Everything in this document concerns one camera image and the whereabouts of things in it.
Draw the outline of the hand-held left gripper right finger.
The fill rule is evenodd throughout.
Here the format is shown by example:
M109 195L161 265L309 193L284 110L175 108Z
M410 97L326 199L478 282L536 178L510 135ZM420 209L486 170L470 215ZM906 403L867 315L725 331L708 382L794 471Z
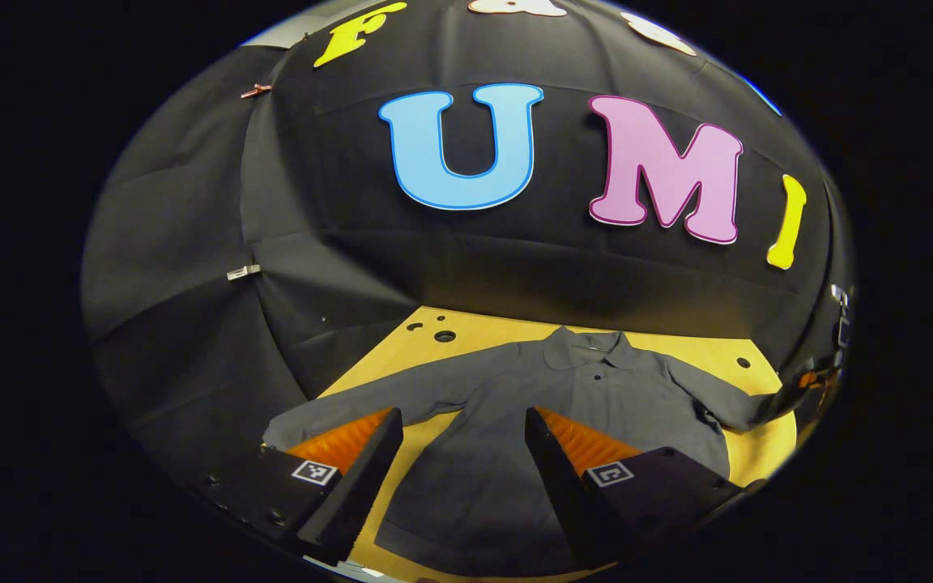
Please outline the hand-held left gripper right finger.
M547 407L526 411L525 440L586 569L662 552L747 498L677 448L641 450Z

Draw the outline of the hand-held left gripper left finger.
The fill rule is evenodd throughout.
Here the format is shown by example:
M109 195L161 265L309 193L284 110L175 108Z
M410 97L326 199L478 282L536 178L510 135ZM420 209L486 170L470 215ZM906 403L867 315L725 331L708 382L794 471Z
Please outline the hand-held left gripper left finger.
M333 565L347 560L403 443L398 407L288 449L267 445L207 473L199 500L264 543Z

